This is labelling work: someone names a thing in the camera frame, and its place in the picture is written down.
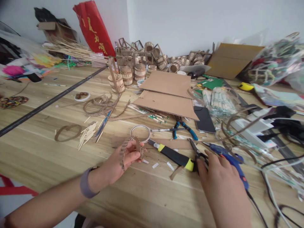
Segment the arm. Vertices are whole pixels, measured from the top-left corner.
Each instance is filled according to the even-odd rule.
[[[237,169],[225,158],[205,150],[207,171],[197,160],[199,177],[217,228],[251,228],[251,206]]]
[[[101,167],[89,173],[88,182],[92,192],[97,193],[109,184],[113,184],[124,173],[120,165],[120,148],[118,147]],[[126,148],[125,170],[133,162],[141,161],[140,153],[136,151],[135,141],[130,141]],[[6,217],[6,227],[54,227],[88,200],[81,193],[80,179],[81,176],[78,176],[61,183],[17,208]]]

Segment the wristband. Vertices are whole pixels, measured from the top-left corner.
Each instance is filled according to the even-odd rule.
[[[98,166],[94,166],[94,167],[91,167],[89,169],[87,169],[83,175],[81,176],[81,179],[80,179],[80,190],[81,190],[81,193],[86,197],[86,198],[93,198],[94,196],[96,196],[99,192],[97,193],[94,193],[92,192],[92,190],[90,189],[90,186],[89,186],[89,173],[94,170],[94,169],[97,169]]]

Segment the yellow utility knife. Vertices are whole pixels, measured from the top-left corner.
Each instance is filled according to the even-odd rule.
[[[174,161],[179,166],[184,166],[187,170],[189,170],[191,172],[195,171],[194,170],[195,161],[192,160],[191,158],[188,158],[187,156],[182,155],[163,144],[158,144],[151,139],[149,139],[148,143],[150,145],[154,146],[155,148],[157,148],[157,150],[159,152],[161,152],[163,155],[170,158],[172,161]]]

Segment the red bag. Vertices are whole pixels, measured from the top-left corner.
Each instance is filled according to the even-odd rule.
[[[114,48],[95,1],[79,3],[73,7],[81,31],[92,51],[103,52],[104,56],[115,56]]]

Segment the tape measure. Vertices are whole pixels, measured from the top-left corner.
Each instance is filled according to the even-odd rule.
[[[250,91],[254,88],[253,85],[249,84],[249,83],[245,83],[242,82],[239,86],[238,86],[241,90],[245,90],[245,91]]]

